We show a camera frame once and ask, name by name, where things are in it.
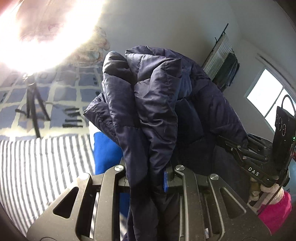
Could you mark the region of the pink right sleeve forearm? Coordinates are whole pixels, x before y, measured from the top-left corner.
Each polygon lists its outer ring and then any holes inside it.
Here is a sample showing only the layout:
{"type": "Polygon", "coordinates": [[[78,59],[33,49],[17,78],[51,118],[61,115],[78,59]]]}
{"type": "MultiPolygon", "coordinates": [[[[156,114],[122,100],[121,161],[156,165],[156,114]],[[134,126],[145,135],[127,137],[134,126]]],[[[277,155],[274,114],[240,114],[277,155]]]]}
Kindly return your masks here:
{"type": "Polygon", "coordinates": [[[274,235],[292,211],[290,194],[282,191],[278,202],[263,205],[260,211],[261,213],[258,215],[259,219],[268,227],[271,234],[274,235]]]}

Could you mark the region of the right hand white glove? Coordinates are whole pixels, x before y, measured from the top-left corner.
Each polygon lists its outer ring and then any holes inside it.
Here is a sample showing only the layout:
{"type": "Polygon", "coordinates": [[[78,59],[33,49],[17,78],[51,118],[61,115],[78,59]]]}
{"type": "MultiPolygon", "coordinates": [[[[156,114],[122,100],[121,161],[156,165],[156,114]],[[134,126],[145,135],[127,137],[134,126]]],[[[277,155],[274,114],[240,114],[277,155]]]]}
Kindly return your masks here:
{"type": "Polygon", "coordinates": [[[248,204],[256,210],[265,205],[277,204],[282,200],[284,194],[284,189],[280,188],[278,184],[274,184],[272,187],[265,187],[254,178],[250,178],[248,204]]]}

